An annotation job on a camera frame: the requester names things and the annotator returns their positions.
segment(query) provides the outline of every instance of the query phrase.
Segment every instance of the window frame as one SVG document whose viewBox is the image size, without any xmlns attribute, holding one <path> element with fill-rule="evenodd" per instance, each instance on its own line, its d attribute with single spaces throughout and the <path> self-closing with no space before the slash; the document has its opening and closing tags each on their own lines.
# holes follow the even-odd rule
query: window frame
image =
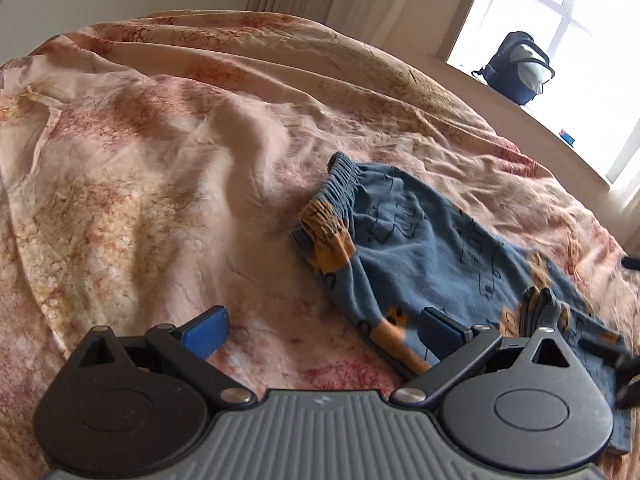
<svg viewBox="0 0 640 480">
<path fill-rule="evenodd" d="M 556 32 L 551 40 L 549 48 L 546 50 L 546 54 L 549 56 L 550 60 L 553 60 L 553 57 L 556 54 L 556 51 L 558 50 L 558 47 L 562 41 L 562 38 L 564 38 L 564 35 L 567 32 L 570 25 L 573 25 L 574 27 L 579 28 L 580 30 L 584 31 L 590 36 L 593 36 L 593 31 L 589 27 L 585 26 L 579 20 L 572 18 L 572 12 L 574 10 L 575 0 L 562 0 L 562 3 L 558 3 L 555 0 L 536 0 L 536 1 L 554 10 L 561 17 L 561 21 L 558 25 L 558 28 L 556 28 Z M 494 4 L 494 0 L 488 0 L 488 4 L 486 4 L 484 11 L 482 12 L 481 10 L 482 12 L 481 18 L 479 19 L 478 22 L 476 22 L 477 25 L 475 27 L 480 28 L 482 26 L 482 23 L 484 22 L 486 15 L 491 9 L 491 6 L 493 4 Z M 453 57 L 452 55 L 456 51 L 456 43 L 460 39 L 460 35 L 464 27 L 465 27 L 465 24 L 462 25 L 460 29 L 460 34 L 458 35 L 458 38 L 454 42 L 452 49 L 450 50 L 449 55 L 446 58 L 447 62 L 449 62 L 450 58 Z M 625 141 L 621 151 L 616 155 L 616 158 L 613 161 L 611 167 L 604 170 L 604 177 L 606 177 L 606 179 L 613 184 L 616 181 L 616 179 L 620 176 L 620 174 L 624 171 L 624 169 L 628 166 L 629 162 L 631 161 L 631 159 L 633 158 L 633 156 L 636 154 L 638 150 L 640 150 L 640 120 L 638 121 L 634 129 L 629 134 L 629 137 Z"/>
</svg>

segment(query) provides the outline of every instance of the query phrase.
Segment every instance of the windowsill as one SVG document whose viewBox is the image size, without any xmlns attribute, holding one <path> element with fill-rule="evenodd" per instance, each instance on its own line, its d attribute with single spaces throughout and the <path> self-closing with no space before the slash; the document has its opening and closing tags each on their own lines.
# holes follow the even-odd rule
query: windowsill
<svg viewBox="0 0 640 480">
<path fill-rule="evenodd" d="M 503 100 L 506 104 L 508 104 L 509 106 L 512 106 L 514 108 L 519 108 L 522 112 L 523 112 L 523 119 L 524 120 L 528 120 L 528 121 L 535 121 L 535 123 L 537 124 L 537 126 L 540 127 L 540 129 L 544 130 L 546 133 L 548 133 L 550 136 L 553 136 L 556 138 L 556 140 L 558 141 L 558 144 L 562 146 L 562 148 L 559 148 L 560 150 L 562 150 L 563 152 L 567 153 L 568 156 L 572 156 L 575 157 L 577 160 L 580 161 L 580 163 L 592 174 L 594 174 L 594 176 L 597 176 L 598 179 L 600 181 L 602 181 L 602 183 L 607 186 L 607 188 L 611 187 L 611 182 L 609 181 L 609 179 L 602 174 L 599 170 L 597 170 L 596 168 L 594 168 L 590 163 L 588 163 L 582 156 L 580 156 L 580 153 L 576 151 L 576 149 L 573 146 L 570 146 L 564 139 L 562 139 L 562 137 L 560 137 L 560 133 L 555 133 L 554 131 L 550 130 L 547 126 L 544 125 L 544 123 L 542 121 L 540 121 L 535 113 L 533 112 L 533 110 L 531 110 L 529 107 L 525 106 L 520 106 L 516 103 L 514 103 L 513 101 L 511 101 L 510 99 L 508 99 L 507 97 L 503 96 L 502 94 L 500 94 L 499 92 L 493 90 L 483 79 L 478 78 L 476 76 L 473 76 L 469 73 L 467 73 L 465 70 L 462 70 L 461 68 L 457 67 L 457 66 L 453 66 L 447 63 L 448 66 L 458 70 L 459 72 L 462 72 L 463 74 L 465 74 L 467 77 L 471 78 L 472 80 L 476 81 L 478 83 L 479 86 L 484 87 L 485 91 L 488 92 L 493 92 L 496 96 L 496 98 L 499 98 L 501 100 Z"/>
</svg>

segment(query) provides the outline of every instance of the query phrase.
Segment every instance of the pink floral bedsheet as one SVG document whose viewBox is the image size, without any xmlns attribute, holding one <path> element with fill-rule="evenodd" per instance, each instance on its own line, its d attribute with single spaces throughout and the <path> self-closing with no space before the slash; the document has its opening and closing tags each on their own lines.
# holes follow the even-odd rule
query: pink floral bedsheet
<svg viewBox="0 0 640 480">
<path fill-rule="evenodd" d="M 87 329 L 232 321 L 211 362 L 263 393 L 401 383 L 292 247 L 337 150 L 541 248 L 636 348 L 638 278 L 593 214 L 405 63 L 280 14 L 179 11 L 52 38 L 0 71 L 0 478 L 46 470 L 38 398 Z M 610 477 L 636 478 L 639 441 Z"/>
</svg>

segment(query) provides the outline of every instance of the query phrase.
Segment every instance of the wrinkled fabric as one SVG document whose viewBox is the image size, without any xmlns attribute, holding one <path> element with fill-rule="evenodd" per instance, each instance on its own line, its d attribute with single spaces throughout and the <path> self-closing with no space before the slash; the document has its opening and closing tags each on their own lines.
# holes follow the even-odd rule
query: wrinkled fabric
<svg viewBox="0 0 640 480">
<path fill-rule="evenodd" d="M 439 361 L 424 338 L 439 339 L 443 347 L 449 330 L 422 326 L 429 307 L 462 326 L 491 324 L 506 336 L 555 327 L 614 407 L 613 368 L 578 342 L 587 336 L 602 342 L 622 338 L 586 311 L 574 284 L 537 248 L 492 235 L 398 168 L 355 164 L 338 152 L 328 171 L 302 209 L 293 241 L 332 302 L 399 371 L 413 378 Z M 510 320 L 518 318 L 520 334 L 513 334 Z M 629 452 L 630 415 L 614 410 L 609 447 L 617 453 Z"/>
<path fill-rule="evenodd" d="M 31 415 L 94 324 L 137 335 L 223 304 L 230 338 L 210 361 L 258 394 L 400 385 L 289 240 L 336 151 L 537 246 L 636 349 L 640 278 L 619 245 L 416 69 L 279 14 L 101 23 L 0 70 L 0 478 L 46 470 Z M 638 442 L 610 477 L 637 477 Z"/>
</svg>

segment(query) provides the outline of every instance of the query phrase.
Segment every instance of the black backpack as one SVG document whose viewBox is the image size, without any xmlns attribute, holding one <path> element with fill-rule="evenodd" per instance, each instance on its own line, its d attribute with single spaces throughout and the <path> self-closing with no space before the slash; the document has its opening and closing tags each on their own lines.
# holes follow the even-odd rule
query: black backpack
<svg viewBox="0 0 640 480">
<path fill-rule="evenodd" d="M 536 68 L 532 64 L 544 67 L 550 77 L 546 81 L 536 79 L 539 74 L 535 73 Z M 507 34 L 491 61 L 473 74 L 484 77 L 491 88 L 519 105 L 525 105 L 536 95 L 542 94 L 543 85 L 556 76 L 549 66 L 549 56 L 526 32 Z"/>
</svg>

